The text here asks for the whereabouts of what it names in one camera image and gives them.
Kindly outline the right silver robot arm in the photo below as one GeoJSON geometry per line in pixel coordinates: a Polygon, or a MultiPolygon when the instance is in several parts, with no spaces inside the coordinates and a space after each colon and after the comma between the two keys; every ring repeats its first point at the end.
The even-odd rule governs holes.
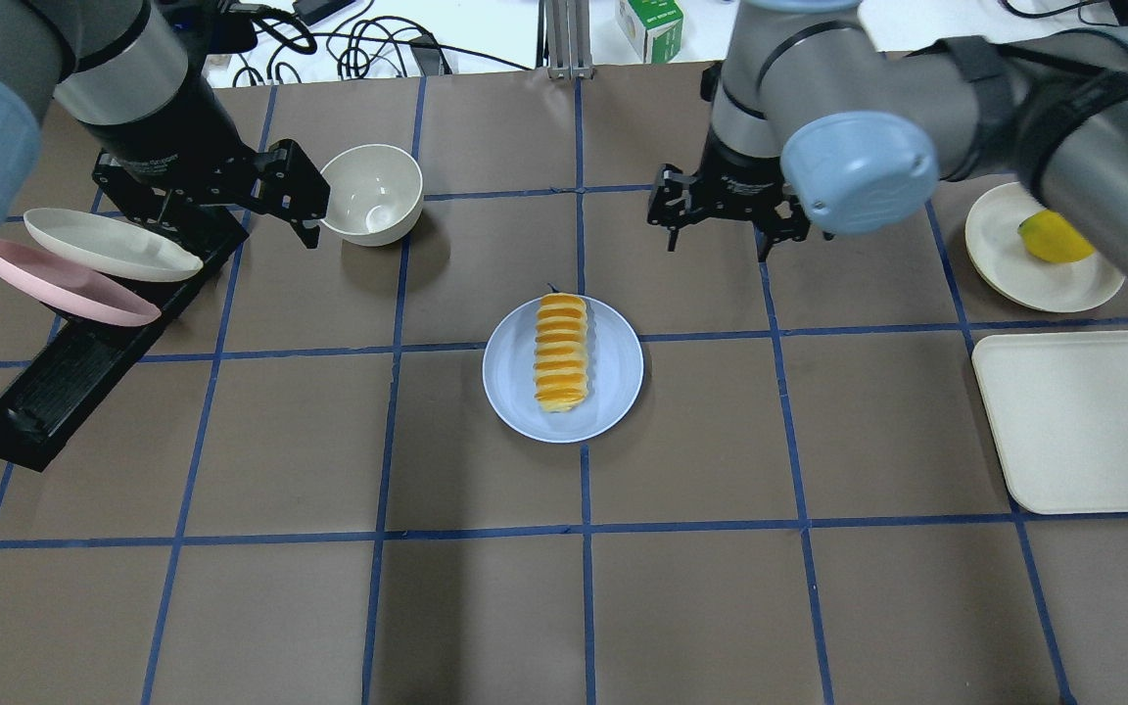
{"type": "Polygon", "coordinates": [[[882,58],[856,1],[743,1],[704,72],[700,165],[659,169],[646,222],[710,218],[775,244],[864,235],[940,182],[1011,171],[1128,277],[1128,27],[1039,39],[945,37],[882,58]]]}

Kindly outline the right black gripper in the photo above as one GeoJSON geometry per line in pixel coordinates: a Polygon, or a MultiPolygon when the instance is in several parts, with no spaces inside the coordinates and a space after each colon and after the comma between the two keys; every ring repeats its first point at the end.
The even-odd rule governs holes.
{"type": "Polygon", "coordinates": [[[812,227],[800,199],[788,191],[778,157],[740,153],[715,132],[704,139],[693,174],[672,164],[659,166],[646,209],[646,223],[668,235],[668,253],[677,249],[682,229],[712,218],[755,223],[758,262],[769,259],[775,245],[805,241],[812,227]]]}

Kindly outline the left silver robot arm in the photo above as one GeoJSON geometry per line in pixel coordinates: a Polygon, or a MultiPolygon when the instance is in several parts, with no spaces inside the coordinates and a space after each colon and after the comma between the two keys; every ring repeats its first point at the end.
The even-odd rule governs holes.
{"type": "Polygon", "coordinates": [[[236,206],[317,245],[328,183],[294,140],[243,142],[153,1],[0,1],[0,223],[53,103],[106,152],[100,188],[126,218],[179,231],[184,211],[236,206]]]}

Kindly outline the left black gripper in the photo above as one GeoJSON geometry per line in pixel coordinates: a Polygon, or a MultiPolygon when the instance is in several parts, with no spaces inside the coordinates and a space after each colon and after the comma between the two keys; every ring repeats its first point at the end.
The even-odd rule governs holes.
{"type": "Polygon", "coordinates": [[[165,236],[192,224],[196,206],[236,205],[290,226],[305,249],[317,249],[331,183],[292,139],[257,152],[243,142],[208,83],[182,83],[143,117],[92,124],[113,162],[91,178],[122,217],[165,236]]]}

